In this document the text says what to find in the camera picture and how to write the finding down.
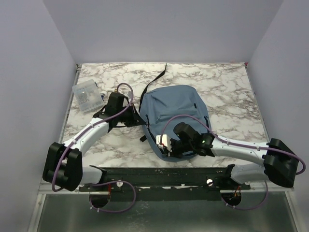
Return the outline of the white plastic fitting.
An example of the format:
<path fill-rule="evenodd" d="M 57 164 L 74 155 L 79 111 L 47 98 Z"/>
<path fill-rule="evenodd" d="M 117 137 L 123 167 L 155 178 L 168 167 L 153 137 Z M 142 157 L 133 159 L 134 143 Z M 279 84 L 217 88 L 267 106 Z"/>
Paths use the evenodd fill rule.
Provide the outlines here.
<path fill-rule="evenodd" d="M 106 89 L 102 89 L 100 90 L 100 96 L 102 98 L 106 98 L 108 97 L 112 92 L 118 92 L 118 90 L 116 88 L 106 88 Z"/>

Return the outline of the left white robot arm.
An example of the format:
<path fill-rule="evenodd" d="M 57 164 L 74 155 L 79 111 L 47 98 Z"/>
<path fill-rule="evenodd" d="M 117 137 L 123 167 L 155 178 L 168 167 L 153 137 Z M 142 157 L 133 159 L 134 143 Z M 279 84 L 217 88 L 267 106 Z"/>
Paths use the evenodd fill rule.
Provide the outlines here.
<path fill-rule="evenodd" d="M 50 145 L 42 174 L 44 181 L 60 189 L 75 190 L 80 184 L 90 184 L 95 190 L 106 188 L 106 170 L 93 165 L 83 165 L 83 155 L 101 137 L 108 134 L 113 128 L 122 123 L 124 127 L 145 125 L 135 106 L 124 101 L 128 97 L 121 93 L 111 93 L 107 104 L 102 110 L 95 113 L 78 134 L 60 144 Z"/>

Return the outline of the blue student backpack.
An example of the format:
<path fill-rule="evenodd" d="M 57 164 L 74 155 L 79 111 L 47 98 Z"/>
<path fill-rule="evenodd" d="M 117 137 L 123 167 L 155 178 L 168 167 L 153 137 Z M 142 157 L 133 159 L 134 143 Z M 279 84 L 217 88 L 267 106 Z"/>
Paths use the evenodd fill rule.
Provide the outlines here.
<path fill-rule="evenodd" d="M 207 133 L 211 129 L 204 101 L 197 90 L 188 85 L 159 87 L 151 91 L 145 88 L 140 96 L 139 114 L 146 122 L 142 126 L 144 136 L 140 140 L 148 141 L 151 149 L 163 161 L 179 162 L 197 155 L 168 157 L 156 145 L 157 135 L 166 134 L 177 140 L 173 129 L 181 122 L 190 125 L 199 133 Z"/>

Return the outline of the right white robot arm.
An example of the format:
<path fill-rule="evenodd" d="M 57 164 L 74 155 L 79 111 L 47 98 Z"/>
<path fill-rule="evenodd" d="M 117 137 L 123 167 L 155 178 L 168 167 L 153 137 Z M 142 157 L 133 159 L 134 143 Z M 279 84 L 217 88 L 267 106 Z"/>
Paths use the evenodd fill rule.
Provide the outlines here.
<path fill-rule="evenodd" d="M 234 189 L 248 181 L 269 180 L 274 184 L 291 188 L 294 185 L 299 160 L 281 140 L 272 138 L 269 143 L 248 143 L 229 140 L 210 132 L 199 133 L 181 122 L 174 127 L 178 139 L 168 140 L 172 156 L 183 157 L 185 152 L 200 156 L 230 157 L 248 161 L 248 165 L 234 165 L 222 177 L 227 189 Z"/>

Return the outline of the clear plastic storage box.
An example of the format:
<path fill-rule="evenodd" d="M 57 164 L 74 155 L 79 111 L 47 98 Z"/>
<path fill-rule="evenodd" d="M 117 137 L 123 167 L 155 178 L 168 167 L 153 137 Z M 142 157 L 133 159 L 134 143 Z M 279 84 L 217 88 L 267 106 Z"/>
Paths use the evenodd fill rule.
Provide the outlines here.
<path fill-rule="evenodd" d="M 93 79 L 74 85 L 72 90 L 82 113 L 93 111 L 103 106 L 103 99 Z"/>

